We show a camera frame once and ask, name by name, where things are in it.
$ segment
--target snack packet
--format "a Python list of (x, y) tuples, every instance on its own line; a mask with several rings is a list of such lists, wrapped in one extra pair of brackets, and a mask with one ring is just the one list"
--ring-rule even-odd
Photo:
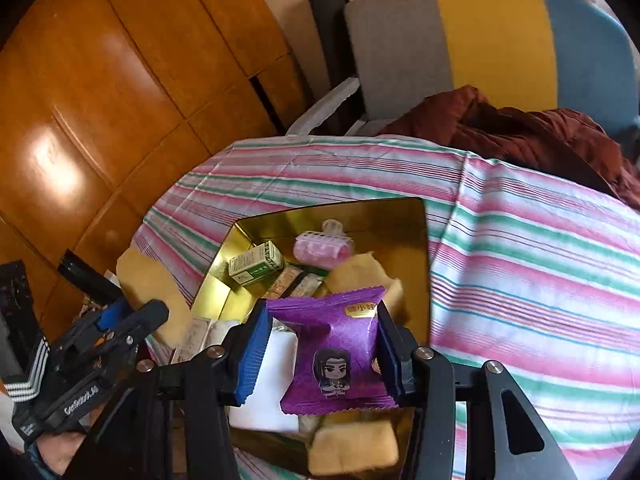
[(312, 296), (321, 283), (320, 276), (300, 267), (288, 265), (262, 297), (265, 300), (277, 300), (278, 298)]
[(293, 381), (280, 401), (284, 413), (325, 415), (342, 410), (394, 408), (372, 367), (383, 286), (325, 298), (267, 301), (269, 313), (296, 332)]

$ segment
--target chair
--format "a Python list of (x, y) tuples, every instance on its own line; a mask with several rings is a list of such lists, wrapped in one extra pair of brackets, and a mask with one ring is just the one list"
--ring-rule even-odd
[(287, 135), (308, 135), (350, 97), (359, 104), (346, 134), (375, 135), (424, 97), (465, 84), (498, 108), (584, 112), (621, 144), (638, 130), (628, 37), (585, 1), (310, 2), (334, 88)]

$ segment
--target pink and green striped fabric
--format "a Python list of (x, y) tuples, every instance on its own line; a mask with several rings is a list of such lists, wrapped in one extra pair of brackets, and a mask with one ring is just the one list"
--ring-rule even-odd
[(396, 196), (426, 206), (432, 346), (503, 362), (578, 478), (606, 478), (640, 428), (640, 216), (609, 196), (420, 139), (243, 140), (167, 191), (134, 243), (192, 301), (235, 220)]

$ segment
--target purple snack package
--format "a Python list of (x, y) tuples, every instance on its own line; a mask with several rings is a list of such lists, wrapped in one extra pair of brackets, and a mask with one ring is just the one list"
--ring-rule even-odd
[(385, 288), (375, 286), (325, 298), (267, 301), (269, 313), (298, 336), (293, 381), (280, 407), (294, 415), (354, 408), (395, 408), (372, 368)]

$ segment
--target human hand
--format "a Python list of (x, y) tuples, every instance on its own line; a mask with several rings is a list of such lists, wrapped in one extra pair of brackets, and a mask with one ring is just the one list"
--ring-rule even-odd
[(37, 439), (36, 444), (47, 467), (62, 476), (83, 440), (81, 433), (45, 433)]

